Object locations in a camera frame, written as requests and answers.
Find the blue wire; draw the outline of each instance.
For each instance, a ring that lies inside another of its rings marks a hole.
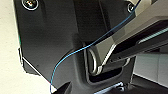
[[[53,78],[54,78],[54,74],[55,74],[55,71],[56,71],[57,67],[58,67],[66,58],[68,58],[69,56],[71,56],[71,55],[73,55],[73,54],[75,54],[75,53],[77,53],[77,52],[80,52],[80,51],[82,51],[82,50],[84,50],[84,49],[87,49],[87,48],[93,46],[95,43],[97,43],[98,41],[100,41],[100,40],[101,40],[103,37],[105,37],[107,34],[109,34],[109,33],[112,32],[113,30],[115,30],[116,28],[118,28],[119,26],[121,26],[123,23],[125,23],[125,22],[134,14],[135,9],[137,8],[137,6],[139,5],[140,2],[141,2],[141,0],[139,0],[138,3],[134,6],[134,9],[132,10],[131,14],[130,14],[125,20],[123,20],[121,23],[119,23],[117,26],[115,26],[114,28],[112,28],[111,30],[109,30],[107,33],[105,33],[103,36],[101,36],[100,38],[98,38],[96,41],[94,41],[94,42],[91,43],[90,45],[85,46],[85,47],[83,47],[83,48],[81,48],[81,49],[79,49],[79,50],[76,50],[76,51],[74,51],[74,52],[68,54],[67,56],[65,56],[63,59],[61,59],[61,60],[56,64],[56,66],[55,66],[55,68],[54,68],[54,71],[53,71],[53,73],[52,73],[51,82],[50,82],[50,93],[51,93],[51,94],[52,94],[52,92],[51,92],[51,85],[52,85]]]

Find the cable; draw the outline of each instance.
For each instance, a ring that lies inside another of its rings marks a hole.
[[[73,54],[75,54],[75,53],[77,53],[77,52],[80,52],[80,51],[82,51],[82,50],[84,50],[84,49],[87,49],[87,48],[89,48],[89,47],[95,45],[95,44],[96,44],[98,41],[100,41],[103,37],[105,37],[105,36],[108,35],[110,32],[112,32],[113,30],[115,30],[116,28],[118,28],[119,26],[121,26],[123,23],[125,23],[125,22],[133,15],[133,13],[135,12],[135,9],[137,8],[137,6],[139,5],[140,2],[141,2],[141,0],[139,0],[139,1],[137,2],[137,4],[134,6],[134,8],[133,8],[131,14],[130,14],[125,20],[123,20],[121,23],[119,23],[117,26],[115,26],[114,28],[112,28],[111,30],[109,30],[107,33],[105,33],[103,36],[101,36],[100,38],[98,38],[96,41],[94,41],[94,42],[91,43],[90,45],[85,46],[85,47],[83,47],[83,48],[81,48],[81,49],[79,49],[79,50],[76,50],[76,51],[74,51],[74,52],[68,54],[67,56],[65,56],[64,58],[62,58],[62,59],[56,64],[56,66],[55,66],[55,68],[54,68],[54,70],[53,70],[53,73],[52,73],[51,81],[50,81],[50,93],[51,93],[51,94],[52,94],[52,92],[51,92],[51,85],[52,85],[53,78],[54,78],[54,74],[55,74],[55,71],[56,71],[57,67],[58,67],[66,58],[68,58],[69,56],[71,56],[71,55],[73,55]]]

